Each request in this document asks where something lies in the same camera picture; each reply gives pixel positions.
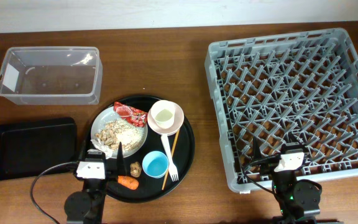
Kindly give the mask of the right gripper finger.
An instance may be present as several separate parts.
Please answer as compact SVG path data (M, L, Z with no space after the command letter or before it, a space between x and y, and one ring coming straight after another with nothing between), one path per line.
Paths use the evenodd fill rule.
M288 139L290 146L303 146L303 143L301 143L293 133L288 133Z
M253 161L262 158L260 153L259 140L255 136L253 137L252 152L253 152L253 157L252 157Z

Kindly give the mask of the small blue cup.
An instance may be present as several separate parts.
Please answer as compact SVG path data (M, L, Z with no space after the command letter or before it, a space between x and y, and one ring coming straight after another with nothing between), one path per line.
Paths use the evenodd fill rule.
M143 171L152 178L162 178L168 170L168 158L160 151L152 151L142 161Z

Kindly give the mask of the rice and peanut shells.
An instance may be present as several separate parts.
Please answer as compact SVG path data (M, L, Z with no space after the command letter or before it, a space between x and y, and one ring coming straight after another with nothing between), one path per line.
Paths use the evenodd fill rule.
M116 152L119 143L122 143L122 151L133 151L138 147L145 136L144 128L129 124L124 119L115 119L104 125L98 133L94 135L94 140L100 140L104 145L109 146Z

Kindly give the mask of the red snack wrapper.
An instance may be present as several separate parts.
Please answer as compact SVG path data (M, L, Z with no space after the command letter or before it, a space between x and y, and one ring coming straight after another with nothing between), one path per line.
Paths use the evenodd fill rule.
M124 105L118 101L114 103L114 111L133 126L143 128L147 123L147 113L145 111Z

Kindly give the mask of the cream cup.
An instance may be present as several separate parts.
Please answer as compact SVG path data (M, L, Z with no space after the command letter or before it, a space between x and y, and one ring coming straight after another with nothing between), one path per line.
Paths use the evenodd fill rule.
M171 101L160 100L153 104L150 114L157 126L162 129L168 129L174 123L175 106Z

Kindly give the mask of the pink bowl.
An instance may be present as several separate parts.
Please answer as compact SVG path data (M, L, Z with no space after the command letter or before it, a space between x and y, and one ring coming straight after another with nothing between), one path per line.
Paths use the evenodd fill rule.
M182 108L174 102L171 102L171 104L173 105L173 110L174 110L173 125L167 129L163 129L157 124L157 122L152 117L152 110L149 110L148 112L147 115L148 125L153 131L155 131L158 134L166 134L168 136L171 136L175 134L184 123L185 115Z

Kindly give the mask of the white tissue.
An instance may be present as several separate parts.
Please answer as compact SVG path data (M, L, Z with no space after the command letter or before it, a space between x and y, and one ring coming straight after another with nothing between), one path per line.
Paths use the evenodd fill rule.
M112 158L113 150L109 146L104 145L100 140L92 139L91 142L97 150L105 153L106 159Z

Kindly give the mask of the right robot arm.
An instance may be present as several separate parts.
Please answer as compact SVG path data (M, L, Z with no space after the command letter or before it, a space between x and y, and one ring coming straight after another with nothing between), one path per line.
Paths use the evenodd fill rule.
M258 166L262 175L272 178L271 193L279 204L281 215L273 223L316 223L320 214L319 202L322 186L312 180L296 178L307 157L306 146L292 134L289 143L282 145L279 153L264 157L257 138L253 138L253 158L250 166Z

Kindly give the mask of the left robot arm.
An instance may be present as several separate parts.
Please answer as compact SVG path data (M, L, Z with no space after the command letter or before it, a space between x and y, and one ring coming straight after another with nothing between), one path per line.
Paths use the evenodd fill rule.
M117 164L111 170L107 168L105 153L88 150L85 158L77 162L74 171L74 176L83 181L83 188L65 201L67 223L101 223L108 183L117 181L124 170L122 144L117 151Z

